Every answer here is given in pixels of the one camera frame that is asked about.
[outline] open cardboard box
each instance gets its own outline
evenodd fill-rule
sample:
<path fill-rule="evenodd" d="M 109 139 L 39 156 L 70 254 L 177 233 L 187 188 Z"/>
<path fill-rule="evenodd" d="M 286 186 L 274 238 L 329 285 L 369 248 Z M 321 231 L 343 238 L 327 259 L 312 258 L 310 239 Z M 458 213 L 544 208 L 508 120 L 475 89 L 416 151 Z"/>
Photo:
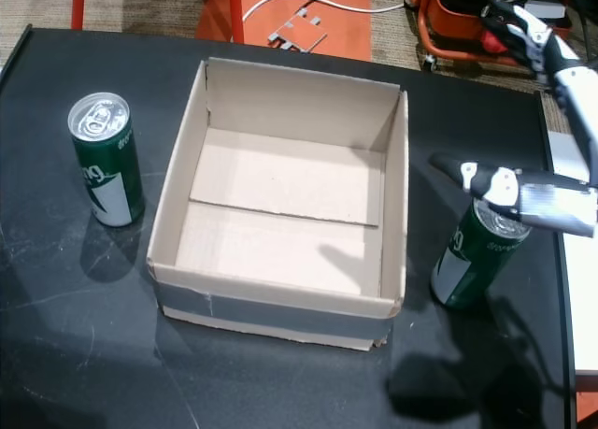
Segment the open cardboard box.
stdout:
<path fill-rule="evenodd" d="M 149 242 L 164 314 L 369 350 L 405 294 L 407 97 L 201 63 Z"/>

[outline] black table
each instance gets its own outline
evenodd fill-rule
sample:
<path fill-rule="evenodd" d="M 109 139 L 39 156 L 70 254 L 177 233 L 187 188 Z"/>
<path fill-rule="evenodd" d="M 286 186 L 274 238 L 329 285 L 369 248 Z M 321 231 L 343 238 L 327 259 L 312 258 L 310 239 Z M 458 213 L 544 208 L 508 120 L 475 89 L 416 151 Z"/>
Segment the black table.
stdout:
<path fill-rule="evenodd" d="M 401 84 L 409 94 L 406 301 L 371 352 L 167 320 L 145 255 L 193 76 L 220 56 Z M 450 150 L 548 168 L 533 95 L 318 55 L 157 36 L 33 30 L 0 91 L 2 427 L 566 427 L 575 425 L 560 239 L 534 231 L 469 312 L 430 271 L 468 199 L 427 164 Z M 91 215 L 66 126 L 111 91 L 130 104 L 148 209 Z"/>

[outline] beverage can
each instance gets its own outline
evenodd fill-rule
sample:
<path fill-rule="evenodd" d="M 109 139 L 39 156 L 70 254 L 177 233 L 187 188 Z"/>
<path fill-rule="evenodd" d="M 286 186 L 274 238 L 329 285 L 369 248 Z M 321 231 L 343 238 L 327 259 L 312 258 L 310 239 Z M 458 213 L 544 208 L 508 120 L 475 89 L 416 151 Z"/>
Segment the beverage can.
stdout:
<path fill-rule="evenodd" d="M 129 106 L 113 93 L 93 93 L 68 113 L 83 179 L 95 218 L 124 226 L 145 208 Z"/>
<path fill-rule="evenodd" d="M 473 304 L 530 230 L 474 199 L 432 272 L 436 298 L 448 307 Z"/>

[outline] gray tape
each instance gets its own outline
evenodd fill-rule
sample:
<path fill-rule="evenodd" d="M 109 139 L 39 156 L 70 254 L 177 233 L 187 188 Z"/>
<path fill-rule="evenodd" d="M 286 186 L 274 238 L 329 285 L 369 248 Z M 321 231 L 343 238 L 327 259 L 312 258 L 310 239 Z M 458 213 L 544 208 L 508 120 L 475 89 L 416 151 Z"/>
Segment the gray tape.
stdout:
<path fill-rule="evenodd" d="M 310 334 L 380 340 L 392 327 L 392 317 L 373 319 L 199 293 L 158 283 L 162 306 L 229 322 L 243 322 L 284 328 Z"/>

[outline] robotic arm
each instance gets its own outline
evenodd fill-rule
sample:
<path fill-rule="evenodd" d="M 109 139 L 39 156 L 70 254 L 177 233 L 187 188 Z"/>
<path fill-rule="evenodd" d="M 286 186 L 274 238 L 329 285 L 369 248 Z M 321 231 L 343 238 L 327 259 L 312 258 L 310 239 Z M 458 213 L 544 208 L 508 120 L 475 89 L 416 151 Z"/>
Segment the robotic arm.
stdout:
<path fill-rule="evenodd" d="M 550 172 L 463 162 L 444 154 L 433 155 L 430 163 L 510 219 L 592 237 L 598 203 L 598 74 L 522 7 L 491 0 L 482 11 L 482 20 L 513 58 L 551 86 L 588 165 L 590 182 Z"/>
<path fill-rule="evenodd" d="M 598 73 L 585 66 L 552 29 L 519 6 L 491 0 L 482 21 L 513 58 L 550 85 L 588 164 L 590 185 L 598 186 Z"/>

